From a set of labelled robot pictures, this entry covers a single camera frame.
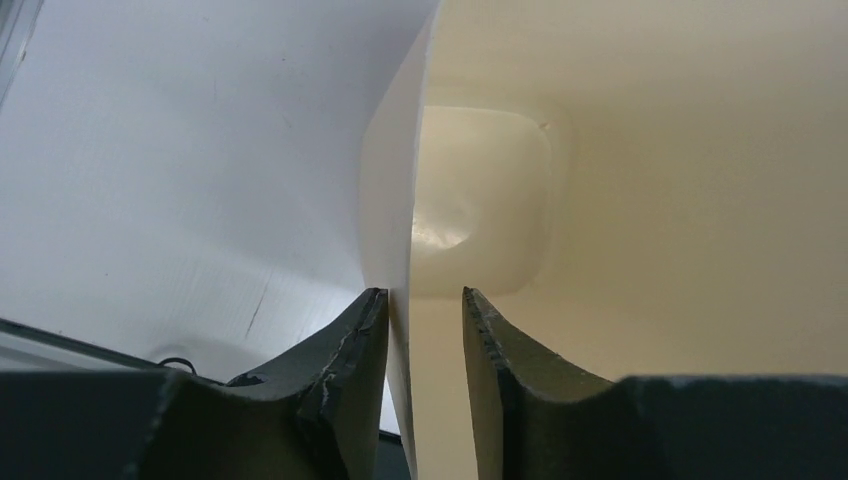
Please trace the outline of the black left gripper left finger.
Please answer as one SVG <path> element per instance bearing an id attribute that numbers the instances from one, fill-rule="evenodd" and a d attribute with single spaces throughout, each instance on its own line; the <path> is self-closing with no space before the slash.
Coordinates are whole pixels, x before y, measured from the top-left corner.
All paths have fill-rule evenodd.
<path id="1" fill-rule="evenodd" d="M 5 479 L 369 479 L 389 295 L 225 384 L 181 365 L 1 372 Z"/>

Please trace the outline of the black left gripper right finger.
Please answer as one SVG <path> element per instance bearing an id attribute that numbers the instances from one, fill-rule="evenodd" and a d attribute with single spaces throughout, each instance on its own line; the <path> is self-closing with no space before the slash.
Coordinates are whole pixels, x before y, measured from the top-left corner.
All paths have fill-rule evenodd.
<path id="1" fill-rule="evenodd" d="M 847 380 L 647 375 L 609 381 L 461 297 L 482 479 L 843 479 Z"/>

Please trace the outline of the beige plastic bin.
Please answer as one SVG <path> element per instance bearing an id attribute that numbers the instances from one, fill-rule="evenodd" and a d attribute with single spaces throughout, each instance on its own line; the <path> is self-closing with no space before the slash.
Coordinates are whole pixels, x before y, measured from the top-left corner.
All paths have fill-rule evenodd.
<path id="1" fill-rule="evenodd" d="M 418 1 L 391 362 L 414 479 L 478 475 L 461 297 L 566 361 L 847 380 L 843 1 Z"/>

